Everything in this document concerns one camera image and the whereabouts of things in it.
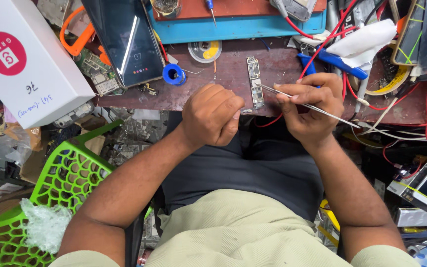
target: red circle logo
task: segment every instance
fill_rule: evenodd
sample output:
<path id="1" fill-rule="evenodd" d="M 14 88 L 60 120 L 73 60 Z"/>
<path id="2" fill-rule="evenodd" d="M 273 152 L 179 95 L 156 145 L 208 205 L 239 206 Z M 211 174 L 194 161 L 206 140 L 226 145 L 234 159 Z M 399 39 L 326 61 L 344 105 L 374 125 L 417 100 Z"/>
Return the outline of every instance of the red circle logo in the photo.
<path id="1" fill-rule="evenodd" d="M 27 55 L 21 42 L 13 35 L 0 31 L 0 73 L 13 76 L 21 73 L 27 63 Z"/>

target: orange tool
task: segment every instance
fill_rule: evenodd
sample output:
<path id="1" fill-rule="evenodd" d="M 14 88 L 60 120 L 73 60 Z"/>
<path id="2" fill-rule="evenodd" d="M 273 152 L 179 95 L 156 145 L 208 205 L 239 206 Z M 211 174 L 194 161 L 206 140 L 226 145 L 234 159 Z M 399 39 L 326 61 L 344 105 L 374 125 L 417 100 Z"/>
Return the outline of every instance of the orange tool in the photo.
<path id="1" fill-rule="evenodd" d="M 64 21 L 64 24 L 62 25 L 62 29 L 60 30 L 60 42 L 65 47 L 65 49 L 67 49 L 70 55 L 74 57 L 80 55 L 80 52 L 82 51 L 82 49 L 84 48 L 88 40 L 90 40 L 92 35 L 95 33 L 95 28 L 93 27 L 92 23 L 90 23 L 88 24 L 84 32 L 78 37 L 78 39 L 75 41 L 73 45 L 68 45 L 67 42 L 65 41 L 65 30 L 67 29 L 68 24 L 75 17 L 75 15 L 77 15 L 78 13 L 80 13 L 80 11 L 84 9 L 85 7 L 81 6 L 77 10 L 75 10 L 72 14 L 70 14 L 67 20 Z M 102 54 L 100 55 L 100 60 L 103 63 L 111 66 L 110 60 L 108 59 L 108 56 L 106 55 L 105 49 L 103 48 L 103 46 L 99 46 L 98 50 L 102 52 Z"/>

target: solder wire spool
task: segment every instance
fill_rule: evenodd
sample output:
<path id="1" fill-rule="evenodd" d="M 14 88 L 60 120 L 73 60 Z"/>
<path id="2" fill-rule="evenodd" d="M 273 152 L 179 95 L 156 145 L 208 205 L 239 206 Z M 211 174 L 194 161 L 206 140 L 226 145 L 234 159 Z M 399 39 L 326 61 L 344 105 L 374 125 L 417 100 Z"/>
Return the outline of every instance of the solder wire spool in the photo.
<path id="1" fill-rule="evenodd" d="M 188 43 L 190 55 L 200 63 L 210 63 L 222 52 L 222 41 L 202 41 Z"/>
<path id="2" fill-rule="evenodd" d="M 187 80 L 184 70 L 177 64 L 167 64 L 162 70 L 162 77 L 170 85 L 181 86 Z"/>

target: lap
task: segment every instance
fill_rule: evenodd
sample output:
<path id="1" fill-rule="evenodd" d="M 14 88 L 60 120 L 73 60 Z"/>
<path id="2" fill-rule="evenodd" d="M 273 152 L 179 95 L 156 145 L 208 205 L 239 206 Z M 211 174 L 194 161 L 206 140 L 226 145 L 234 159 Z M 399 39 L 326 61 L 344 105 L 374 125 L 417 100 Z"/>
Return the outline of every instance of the lap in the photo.
<path id="1" fill-rule="evenodd" d="M 168 124 L 168 133 L 177 124 Z M 195 151 L 169 173 L 162 188 L 167 214 L 211 191 L 236 189 L 272 197 L 313 221 L 323 196 L 317 166 L 300 144 L 261 140 L 243 155 L 238 136 L 227 147 Z"/>

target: phone logic board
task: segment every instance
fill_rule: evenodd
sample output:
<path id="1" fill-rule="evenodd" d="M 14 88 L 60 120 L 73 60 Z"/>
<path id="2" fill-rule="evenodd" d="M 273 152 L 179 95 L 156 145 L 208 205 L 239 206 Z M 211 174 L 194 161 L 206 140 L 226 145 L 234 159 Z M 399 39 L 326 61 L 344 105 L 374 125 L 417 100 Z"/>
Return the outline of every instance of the phone logic board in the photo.
<path id="1" fill-rule="evenodd" d="M 246 62 L 248 64 L 248 75 L 252 88 L 253 109 L 262 108 L 265 106 L 265 102 L 263 99 L 263 89 L 257 86 L 257 84 L 261 84 L 258 59 L 255 59 L 255 57 L 248 57 L 246 58 Z"/>
<path id="2" fill-rule="evenodd" d="M 83 48 L 80 55 L 74 57 L 74 61 L 81 72 L 93 81 L 98 94 L 124 93 L 124 90 L 116 81 L 116 76 L 111 66 L 104 64 L 92 51 Z"/>

